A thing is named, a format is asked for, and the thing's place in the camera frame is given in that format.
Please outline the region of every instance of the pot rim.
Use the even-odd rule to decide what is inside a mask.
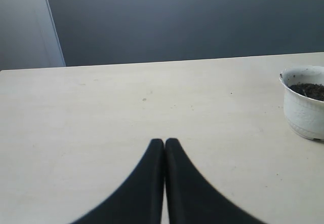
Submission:
[[[280,82],[283,84],[283,86],[288,90],[290,91],[291,93],[294,93],[295,95],[299,96],[301,99],[306,99],[312,103],[319,103],[321,106],[324,106],[324,101],[319,101],[319,100],[316,100],[316,99],[313,99],[313,98],[310,98],[310,97],[307,97],[307,96],[303,96],[295,91],[293,91],[292,89],[290,89],[285,83],[284,83],[284,80],[282,78],[282,75],[283,73],[285,73],[286,71],[289,71],[291,69],[296,69],[296,68],[300,68],[300,69],[306,69],[306,68],[320,68],[320,69],[324,69],[323,66],[312,66],[312,65],[309,65],[309,66],[298,66],[298,67],[292,67],[292,68],[286,68],[284,69],[280,74],[279,74],[279,80]]]

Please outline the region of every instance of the dark soil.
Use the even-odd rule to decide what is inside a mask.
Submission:
[[[297,84],[290,86],[290,89],[303,96],[324,101],[324,86],[318,84]]]

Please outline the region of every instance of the ceramic pot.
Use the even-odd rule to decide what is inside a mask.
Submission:
[[[289,88],[298,83],[324,85],[324,67],[285,69],[280,74],[280,81],[285,87],[283,111],[291,128],[304,138],[324,140],[324,102],[300,95]]]

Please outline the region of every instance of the gray wall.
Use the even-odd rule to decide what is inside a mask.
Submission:
[[[67,65],[324,51],[324,0],[49,0]]]
[[[0,0],[0,70],[65,66],[47,0]]]

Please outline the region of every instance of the table surface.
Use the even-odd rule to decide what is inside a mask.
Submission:
[[[1,71],[0,223],[75,220],[169,137],[261,220],[322,223],[324,144],[291,131],[278,79],[302,64],[324,53]]]

